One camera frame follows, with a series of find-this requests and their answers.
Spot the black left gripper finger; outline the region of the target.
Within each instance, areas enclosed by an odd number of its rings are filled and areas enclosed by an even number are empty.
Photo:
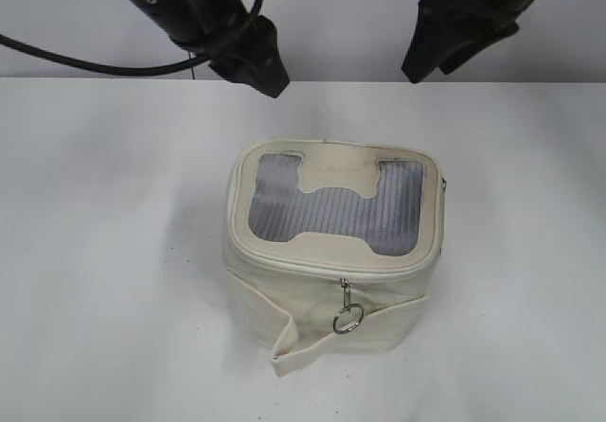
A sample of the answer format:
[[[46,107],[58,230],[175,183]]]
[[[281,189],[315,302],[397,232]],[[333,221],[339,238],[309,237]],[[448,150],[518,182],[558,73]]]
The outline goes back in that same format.
[[[278,98],[290,84],[290,77],[280,57],[277,30],[274,23],[263,15],[256,18],[225,58],[232,55],[253,59],[258,63],[259,79],[264,88],[261,94]]]
[[[259,79],[259,65],[253,59],[232,55],[221,60],[212,60],[208,66],[226,81],[247,85],[258,92],[264,91]]]

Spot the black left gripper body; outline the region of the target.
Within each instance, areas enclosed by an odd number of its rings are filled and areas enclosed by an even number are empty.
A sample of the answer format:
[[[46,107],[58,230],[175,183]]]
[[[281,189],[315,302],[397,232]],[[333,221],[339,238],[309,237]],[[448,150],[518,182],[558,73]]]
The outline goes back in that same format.
[[[141,0],[143,12],[176,45],[196,55],[224,58],[260,16],[263,0]]]

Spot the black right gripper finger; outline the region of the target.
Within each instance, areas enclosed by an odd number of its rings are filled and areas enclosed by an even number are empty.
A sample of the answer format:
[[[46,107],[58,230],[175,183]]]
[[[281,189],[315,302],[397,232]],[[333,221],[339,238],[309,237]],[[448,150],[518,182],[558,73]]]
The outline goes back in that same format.
[[[452,56],[446,59],[438,68],[445,74],[453,73],[460,66],[468,62],[470,59],[477,56],[480,52],[486,50],[490,46],[497,44],[507,38],[512,37],[519,31],[519,26],[515,23],[509,23],[499,29],[493,29],[478,41],[466,45],[464,48],[455,52]]]
[[[419,0],[418,19],[401,71],[422,82],[476,38],[473,17],[460,0]]]

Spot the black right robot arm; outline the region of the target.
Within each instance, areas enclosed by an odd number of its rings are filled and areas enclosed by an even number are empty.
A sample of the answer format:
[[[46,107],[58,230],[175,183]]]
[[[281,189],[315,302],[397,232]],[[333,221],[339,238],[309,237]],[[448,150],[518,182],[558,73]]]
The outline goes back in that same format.
[[[493,44],[515,35],[534,0],[419,0],[413,39],[401,71],[413,83],[435,70],[453,73]]]

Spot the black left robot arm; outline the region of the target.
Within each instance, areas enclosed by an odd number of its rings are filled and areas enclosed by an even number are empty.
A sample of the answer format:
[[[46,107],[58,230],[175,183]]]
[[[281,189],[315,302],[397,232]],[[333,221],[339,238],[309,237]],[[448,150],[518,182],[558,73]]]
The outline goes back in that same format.
[[[277,98],[290,83],[274,23],[242,0],[129,0],[222,79]]]

